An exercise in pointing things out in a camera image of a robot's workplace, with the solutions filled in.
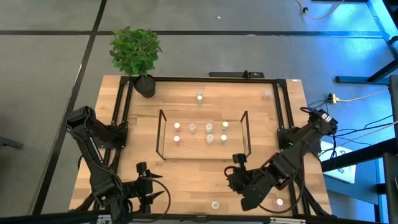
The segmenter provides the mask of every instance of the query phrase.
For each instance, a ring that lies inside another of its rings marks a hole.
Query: white cup
[[[203,90],[197,90],[197,96],[203,96]]]
[[[213,125],[208,123],[206,124],[206,133],[210,134],[213,131]]]
[[[176,144],[180,144],[181,140],[180,140],[180,136],[174,136],[174,142]]]
[[[223,134],[223,135],[221,136],[221,143],[224,144],[225,142],[226,142],[226,135]]]
[[[202,101],[202,99],[203,99],[203,96],[198,96],[197,98],[198,98],[198,104],[201,104],[201,101]]]
[[[225,131],[226,128],[228,128],[228,122],[224,121],[223,122],[223,131]]]
[[[207,144],[212,144],[214,141],[214,136],[212,134],[208,134],[206,138]]]
[[[191,132],[192,134],[195,134],[197,131],[197,126],[195,124],[189,124],[189,132]]]
[[[272,94],[271,90],[266,90],[266,93],[264,94],[263,98],[268,99],[271,96],[271,94]]]
[[[174,124],[175,131],[180,131],[180,123]]]
[[[220,207],[220,204],[218,202],[212,202],[211,203],[211,208],[212,209],[218,209]]]

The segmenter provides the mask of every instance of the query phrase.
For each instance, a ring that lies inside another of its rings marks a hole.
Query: small white object
[[[203,96],[203,90],[197,90],[197,96]]]
[[[180,131],[180,123],[174,124],[175,131]]]
[[[176,144],[180,144],[180,136],[174,136],[174,141]]]
[[[223,131],[225,131],[226,128],[228,128],[228,122],[224,121],[223,122]]]
[[[220,204],[218,202],[212,202],[211,203],[211,208],[212,209],[218,209],[220,207]]]
[[[213,125],[208,123],[206,124],[206,133],[210,134],[213,131]]]
[[[268,99],[272,94],[271,90],[266,90],[266,94],[264,94],[264,99]]]
[[[212,144],[214,141],[214,136],[212,134],[208,134],[206,138],[207,144]]]
[[[224,144],[225,141],[226,141],[226,135],[223,134],[223,135],[221,136],[221,143]]]
[[[281,198],[277,198],[274,200],[274,205],[282,206],[284,201]]]
[[[201,104],[201,101],[202,101],[202,99],[203,99],[203,96],[199,95],[197,98],[198,98],[198,104]]]
[[[197,126],[195,124],[189,124],[189,132],[191,132],[192,134],[195,134],[197,131]]]

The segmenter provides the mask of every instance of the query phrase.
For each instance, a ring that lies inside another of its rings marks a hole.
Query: gray floor
[[[303,2],[314,16],[324,14],[334,4]],[[28,3],[5,0],[0,2],[0,30],[91,30],[99,5],[100,1],[94,0]],[[127,25],[154,30],[378,31],[364,3],[344,3],[330,17],[312,21],[300,15],[293,0],[108,1],[99,29],[115,30]],[[208,72],[261,71],[269,78],[302,79],[308,103],[329,93],[348,99],[384,89],[384,86],[336,84],[333,79],[337,75],[369,76],[393,59],[379,37],[160,35],[159,38],[164,53],[151,71],[153,75],[205,77]],[[119,74],[112,67],[108,53],[111,39],[106,35],[96,37],[76,108],[94,106],[102,76]],[[0,150],[0,217],[29,212],[87,41],[85,35],[0,35],[0,136],[25,144],[20,151],[8,147]],[[392,113],[388,93],[339,103],[329,110],[340,128],[362,128]],[[376,143],[393,136],[389,128],[362,141]],[[362,148],[352,143],[346,146]],[[67,211],[79,156],[75,141],[67,136],[45,213]],[[363,212],[373,214],[371,204],[336,193],[329,196],[333,213],[339,217],[374,218]]]

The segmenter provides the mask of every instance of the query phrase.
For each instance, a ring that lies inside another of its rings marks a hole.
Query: wooden tabletop
[[[104,124],[111,123],[114,103],[118,92],[120,76],[106,75],[103,78],[96,104],[96,116]],[[299,110],[307,103],[300,80],[287,80],[292,114],[296,126],[307,123],[308,114]],[[203,102],[197,104],[197,90],[203,90]],[[275,98],[263,98],[266,90],[272,90],[272,84],[266,83],[206,83],[206,82],[157,82],[156,94],[152,98],[142,97],[133,90],[128,114],[129,132],[126,147],[121,154],[118,175],[122,181],[137,178],[136,164],[146,161],[148,169],[162,175],[159,179],[172,195],[169,213],[197,215],[271,215],[260,208],[242,211],[241,195],[228,187],[224,168],[234,165],[229,159],[167,159],[164,161],[156,153],[159,110],[163,110],[167,119],[181,123],[191,120],[217,123],[224,120],[240,121],[248,111],[252,154],[246,163],[248,169],[258,168],[271,155],[279,151],[276,130],[278,119]],[[287,127],[282,89],[279,90],[284,123]],[[191,149],[185,146],[185,153]],[[331,212],[325,182],[319,160],[313,154],[305,156],[305,183],[315,200],[326,212]],[[82,160],[73,191],[70,208],[76,208],[90,194],[90,172]],[[154,184],[154,190],[162,190]],[[276,198],[284,201],[282,206],[274,204]],[[217,201],[219,209],[214,210],[211,203]],[[298,209],[302,213],[302,203]],[[283,210],[290,206],[289,191],[273,188],[262,202],[271,210]],[[151,206],[152,213],[163,213],[167,206],[167,196],[156,198]],[[283,215],[291,216],[292,212]]]

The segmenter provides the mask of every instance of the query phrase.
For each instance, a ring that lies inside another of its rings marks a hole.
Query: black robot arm
[[[123,147],[127,124],[120,126],[104,125],[96,119],[95,111],[84,106],[67,117],[67,131],[76,140],[84,160],[90,170],[91,194],[76,210],[88,210],[96,200],[101,207],[108,207],[113,223],[125,223],[134,218],[135,213],[150,214],[150,204],[163,191],[152,194],[151,179],[162,176],[152,174],[145,162],[137,164],[138,179],[121,182],[115,172],[104,164],[97,145],[107,148]],[[139,210],[132,211],[129,198],[137,197]]]
[[[335,134],[337,121],[323,110],[309,110],[308,123],[302,128],[291,129],[285,136],[290,139],[288,146],[282,152],[275,153],[258,169],[246,170],[244,154],[233,155],[235,163],[240,167],[227,167],[225,175],[229,187],[242,194],[241,206],[243,210],[251,210],[260,205],[271,188],[282,190],[295,180],[303,166],[304,155],[324,135]]]

